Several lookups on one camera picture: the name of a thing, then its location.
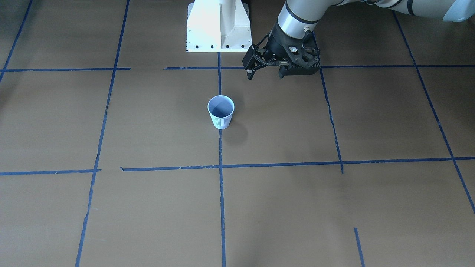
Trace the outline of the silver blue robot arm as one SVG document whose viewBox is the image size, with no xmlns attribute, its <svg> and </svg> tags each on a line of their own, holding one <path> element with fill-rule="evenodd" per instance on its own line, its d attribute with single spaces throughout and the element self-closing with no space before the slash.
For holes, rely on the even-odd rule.
<svg viewBox="0 0 475 267">
<path fill-rule="evenodd" d="M 445 22 L 463 22 L 474 15 L 473 0 L 286 0 L 272 29 L 243 57 L 247 78 L 266 67 L 278 68 L 280 78 L 317 73 L 322 67 L 318 25 L 337 8 L 358 4 Z"/>
</svg>

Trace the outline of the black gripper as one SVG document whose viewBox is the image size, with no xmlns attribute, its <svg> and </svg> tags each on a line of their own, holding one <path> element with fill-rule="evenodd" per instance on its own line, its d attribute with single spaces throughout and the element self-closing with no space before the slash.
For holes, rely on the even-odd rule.
<svg viewBox="0 0 475 267">
<path fill-rule="evenodd" d="M 295 67 L 290 47 L 297 45 L 297 39 L 288 36 L 280 28 L 273 26 L 268 34 L 253 47 L 249 47 L 242 59 L 243 68 L 251 80 L 260 67 L 283 66 Z"/>
</svg>

